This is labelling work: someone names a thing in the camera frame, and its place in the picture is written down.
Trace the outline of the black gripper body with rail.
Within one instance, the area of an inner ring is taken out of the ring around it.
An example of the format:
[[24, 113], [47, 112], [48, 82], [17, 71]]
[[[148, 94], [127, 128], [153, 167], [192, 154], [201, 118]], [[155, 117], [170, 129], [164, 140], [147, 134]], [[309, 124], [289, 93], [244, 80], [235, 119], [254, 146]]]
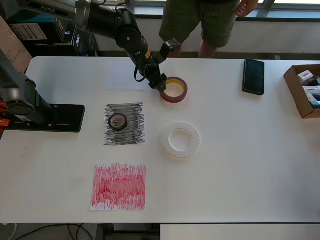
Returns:
[[163, 75], [160, 71], [160, 65], [156, 59], [152, 59], [145, 67], [144, 76], [148, 82], [158, 82], [160, 83], [163, 78]]

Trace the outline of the person's left hand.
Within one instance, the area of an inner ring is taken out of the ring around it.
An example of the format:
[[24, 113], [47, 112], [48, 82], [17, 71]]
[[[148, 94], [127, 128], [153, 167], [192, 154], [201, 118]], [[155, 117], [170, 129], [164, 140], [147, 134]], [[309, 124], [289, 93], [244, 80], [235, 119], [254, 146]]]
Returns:
[[238, 18], [247, 17], [258, 6], [259, 0], [241, 0], [236, 8], [236, 16]]

